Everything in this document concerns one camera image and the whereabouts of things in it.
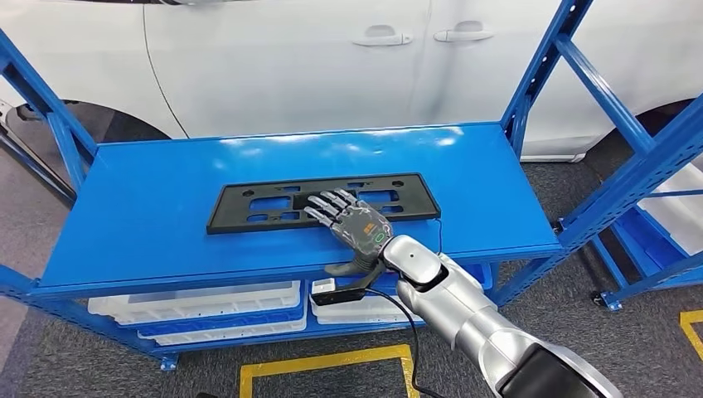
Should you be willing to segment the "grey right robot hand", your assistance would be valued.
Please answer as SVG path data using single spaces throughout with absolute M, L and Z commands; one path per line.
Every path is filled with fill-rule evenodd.
M 351 261 L 325 267 L 331 276 L 369 274 L 393 238 L 391 223 L 385 216 L 341 188 L 308 196 L 304 211 L 354 252 Z

